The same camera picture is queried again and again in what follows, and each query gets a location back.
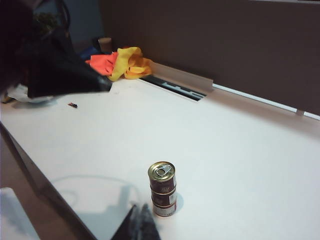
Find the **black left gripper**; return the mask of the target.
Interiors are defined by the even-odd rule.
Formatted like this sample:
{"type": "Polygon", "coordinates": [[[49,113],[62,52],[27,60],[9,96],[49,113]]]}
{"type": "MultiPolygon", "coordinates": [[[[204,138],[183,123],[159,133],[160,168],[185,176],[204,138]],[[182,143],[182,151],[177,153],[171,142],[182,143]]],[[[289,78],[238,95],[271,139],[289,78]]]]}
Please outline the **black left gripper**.
{"type": "Polygon", "coordinates": [[[112,88],[112,81],[58,41],[41,42],[34,47],[29,73],[30,98],[109,92],[112,88]]]}

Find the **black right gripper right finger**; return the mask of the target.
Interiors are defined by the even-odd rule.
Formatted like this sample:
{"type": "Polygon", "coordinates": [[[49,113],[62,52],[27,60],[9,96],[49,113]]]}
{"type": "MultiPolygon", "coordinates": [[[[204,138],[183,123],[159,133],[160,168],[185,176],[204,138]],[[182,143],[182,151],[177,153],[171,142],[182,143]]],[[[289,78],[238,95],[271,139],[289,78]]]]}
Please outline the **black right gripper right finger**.
{"type": "Polygon", "coordinates": [[[157,230],[152,212],[147,203],[142,206],[139,214],[139,227],[138,227],[139,240],[160,240],[160,234],[157,230]]]}

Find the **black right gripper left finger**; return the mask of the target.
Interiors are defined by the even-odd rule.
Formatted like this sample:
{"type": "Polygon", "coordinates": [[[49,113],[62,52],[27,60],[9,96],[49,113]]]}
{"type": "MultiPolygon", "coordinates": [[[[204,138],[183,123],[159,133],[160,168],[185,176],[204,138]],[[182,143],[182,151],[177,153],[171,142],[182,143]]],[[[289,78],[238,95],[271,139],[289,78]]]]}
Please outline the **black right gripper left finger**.
{"type": "Polygon", "coordinates": [[[138,235],[138,215],[139,207],[133,205],[117,231],[111,238],[112,240],[136,240],[138,235]]]}

